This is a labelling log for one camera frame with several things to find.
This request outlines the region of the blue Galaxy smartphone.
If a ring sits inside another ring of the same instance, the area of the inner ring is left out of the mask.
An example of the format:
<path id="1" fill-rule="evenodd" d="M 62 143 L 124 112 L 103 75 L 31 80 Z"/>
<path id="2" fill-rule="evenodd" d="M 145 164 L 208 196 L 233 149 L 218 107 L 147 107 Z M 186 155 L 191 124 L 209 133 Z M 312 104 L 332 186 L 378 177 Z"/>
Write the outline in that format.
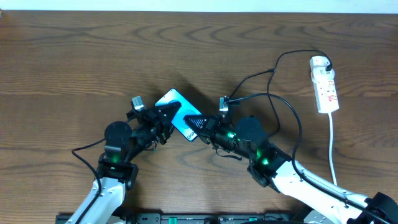
<path id="1" fill-rule="evenodd" d="M 186 115 L 200 115 L 201 113 L 176 89 L 171 88 L 156 103 L 156 106 L 171 104 L 174 102 L 181 104 L 180 109 L 175 114 L 172 124 L 186 138 L 187 141 L 194 141 L 197 134 L 186 124 L 184 117 Z"/>

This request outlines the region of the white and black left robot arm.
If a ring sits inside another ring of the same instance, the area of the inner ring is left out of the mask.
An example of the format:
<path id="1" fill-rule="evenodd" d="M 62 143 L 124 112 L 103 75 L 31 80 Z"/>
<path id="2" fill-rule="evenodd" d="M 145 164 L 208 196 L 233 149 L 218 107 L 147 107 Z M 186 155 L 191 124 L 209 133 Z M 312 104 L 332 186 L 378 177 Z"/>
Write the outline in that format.
<path id="1" fill-rule="evenodd" d="M 106 127 L 102 140 L 72 149 L 72 154 L 92 171 L 94 181 L 67 223 L 106 223 L 114 216 L 136 181 L 139 169 L 131 160 L 143 151 L 150 151 L 152 144 L 167 142 L 174 130 L 172 120 L 181 107 L 178 101 L 151 109 L 132 106 L 126 121 L 115 121 Z M 97 168 L 77 154 L 102 142 L 104 152 L 99 156 Z"/>

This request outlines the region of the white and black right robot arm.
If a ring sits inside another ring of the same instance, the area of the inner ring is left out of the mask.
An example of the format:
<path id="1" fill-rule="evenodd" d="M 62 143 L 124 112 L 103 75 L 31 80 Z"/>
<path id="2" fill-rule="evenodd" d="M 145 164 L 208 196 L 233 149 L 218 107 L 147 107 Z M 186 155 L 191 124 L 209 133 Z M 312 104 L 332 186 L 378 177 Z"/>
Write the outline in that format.
<path id="1" fill-rule="evenodd" d="M 260 121 L 240 119 L 230 126 L 220 115 L 186 115 L 186 124 L 214 149 L 249 160 L 247 171 L 270 187 L 308 205 L 332 223 L 397 223 L 397 203 L 383 193 L 370 198 L 342 189 L 310 172 L 269 142 Z"/>

